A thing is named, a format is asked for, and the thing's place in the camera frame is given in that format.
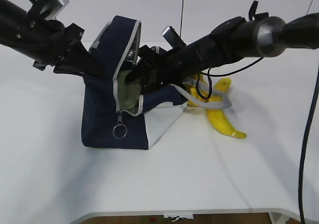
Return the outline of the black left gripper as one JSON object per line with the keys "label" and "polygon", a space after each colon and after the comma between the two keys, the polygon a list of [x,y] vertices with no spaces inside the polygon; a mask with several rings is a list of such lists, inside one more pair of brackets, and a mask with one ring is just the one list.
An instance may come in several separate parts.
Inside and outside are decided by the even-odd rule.
{"label": "black left gripper", "polygon": [[60,22],[54,24],[59,26],[58,30],[36,48],[33,67],[44,71],[47,66],[52,66],[55,74],[103,79],[105,67],[81,42],[84,29],[74,23],[67,27]]}

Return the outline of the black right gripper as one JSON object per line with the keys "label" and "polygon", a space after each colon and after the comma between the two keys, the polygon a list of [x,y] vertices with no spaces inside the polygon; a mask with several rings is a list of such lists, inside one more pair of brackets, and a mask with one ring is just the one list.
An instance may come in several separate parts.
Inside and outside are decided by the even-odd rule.
{"label": "black right gripper", "polygon": [[125,83],[141,80],[141,92],[155,92],[164,84],[180,82],[199,72],[198,44],[161,52],[144,45],[138,55],[140,60]]}

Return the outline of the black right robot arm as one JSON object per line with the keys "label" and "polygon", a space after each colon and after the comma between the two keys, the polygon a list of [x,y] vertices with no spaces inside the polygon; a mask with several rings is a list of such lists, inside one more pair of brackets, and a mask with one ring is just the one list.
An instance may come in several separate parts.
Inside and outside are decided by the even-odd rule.
{"label": "black right robot arm", "polygon": [[172,26],[162,36],[172,47],[157,53],[148,46],[138,51],[140,61],[125,77],[125,83],[139,81],[143,92],[149,93],[209,68],[239,62],[244,58],[272,58],[286,49],[318,49],[319,15],[311,13],[285,22],[267,12],[257,13],[253,1],[249,18],[229,19],[208,35],[186,44]]}

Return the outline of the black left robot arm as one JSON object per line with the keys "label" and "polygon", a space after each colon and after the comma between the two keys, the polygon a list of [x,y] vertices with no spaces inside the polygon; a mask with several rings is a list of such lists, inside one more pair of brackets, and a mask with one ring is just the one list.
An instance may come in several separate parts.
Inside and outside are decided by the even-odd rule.
{"label": "black left robot arm", "polygon": [[34,60],[44,71],[56,74],[105,76],[105,68],[81,42],[84,29],[65,26],[56,16],[69,0],[0,0],[0,43]]}

